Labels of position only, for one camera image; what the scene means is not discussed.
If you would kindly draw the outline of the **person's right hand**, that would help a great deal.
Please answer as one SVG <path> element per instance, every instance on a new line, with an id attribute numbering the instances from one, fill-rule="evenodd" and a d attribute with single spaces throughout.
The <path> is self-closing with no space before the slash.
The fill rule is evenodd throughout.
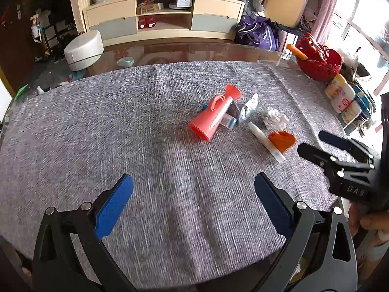
<path id="1" fill-rule="evenodd" d="M 368 231 L 376 231 L 377 234 L 371 239 L 370 246 L 381 246 L 388 242 L 388 212 L 366 214 L 362 216 L 355 203 L 349 208 L 348 225 L 351 236 L 355 236 L 359 228 Z"/>

